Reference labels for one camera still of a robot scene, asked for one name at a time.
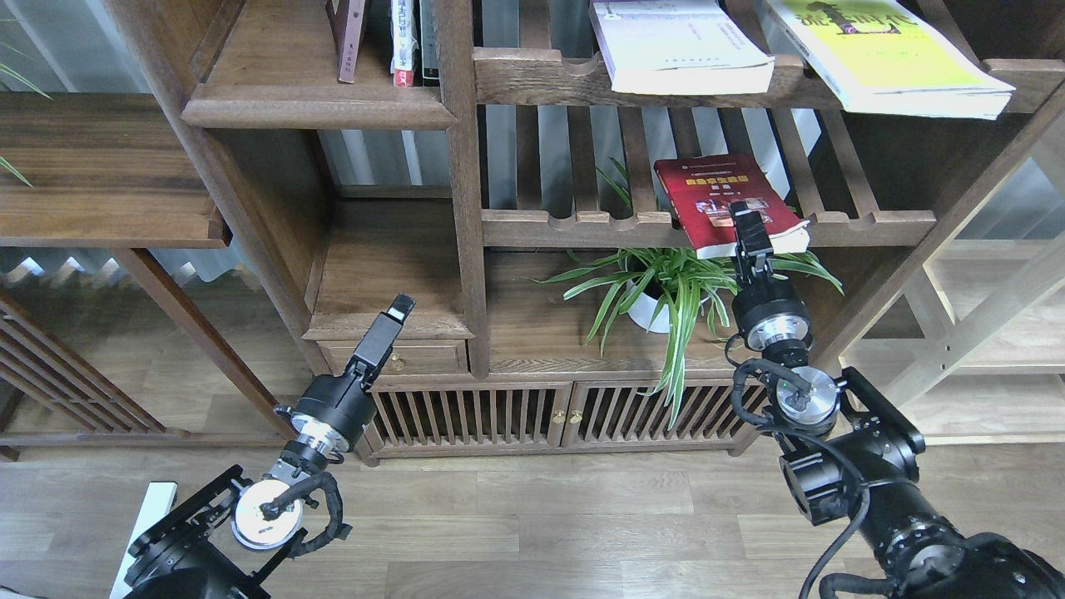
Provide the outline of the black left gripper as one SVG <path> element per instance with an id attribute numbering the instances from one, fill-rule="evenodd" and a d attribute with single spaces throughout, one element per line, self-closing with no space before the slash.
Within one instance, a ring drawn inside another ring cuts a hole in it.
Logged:
<path id="1" fill-rule="evenodd" d="M 283 454 L 346 453 L 361 439 L 365 425 L 377 412 L 368 388 L 383 370 L 394 341 L 415 306 L 414 297 L 396 295 L 387 314 L 376 317 L 354 349 L 342 374 L 317 375 L 295 408 L 276 409 L 296 432 L 296 440 L 286 443 Z"/>

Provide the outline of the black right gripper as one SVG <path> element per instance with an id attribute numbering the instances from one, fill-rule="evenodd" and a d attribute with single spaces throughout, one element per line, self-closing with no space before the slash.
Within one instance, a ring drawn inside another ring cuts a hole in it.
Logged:
<path id="1" fill-rule="evenodd" d="M 770 263 L 775 253 L 761 211 L 743 200 L 730 203 L 737 246 L 735 263 L 739 293 L 731 308 L 749 346 L 783 341 L 812 345 L 810 315 L 794 287 L 779 280 Z"/>

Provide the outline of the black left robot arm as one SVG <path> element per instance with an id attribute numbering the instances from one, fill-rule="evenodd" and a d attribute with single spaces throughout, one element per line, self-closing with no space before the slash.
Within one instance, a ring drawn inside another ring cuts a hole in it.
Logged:
<path id="1" fill-rule="evenodd" d="M 378 412 L 378 378 L 415 300 L 397 295 L 338 375 L 312 381 L 277 412 L 295 432 L 260 480 L 233 466 L 147 528 L 128 548 L 132 598 L 265 598 L 264 580 L 286 558 L 351 532 L 334 474 Z"/>

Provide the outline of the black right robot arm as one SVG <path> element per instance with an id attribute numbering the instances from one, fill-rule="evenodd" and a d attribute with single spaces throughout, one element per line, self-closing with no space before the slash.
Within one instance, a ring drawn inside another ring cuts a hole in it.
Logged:
<path id="1" fill-rule="evenodd" d="M 924 436 L 855 368 L 833 378 L 809 365 L 810 317 L 775 275 L 761 214 L 731 204 L 738 337 L 756 356 L 736 365 L 731 405 L 782 448 L 780 469 L 815 527 L 849 527 L 806 576 L 817 588 L 886 598 L 1061 598 L 1063 574 L 1004 536 L 964 536 L 924 499 Z"/>

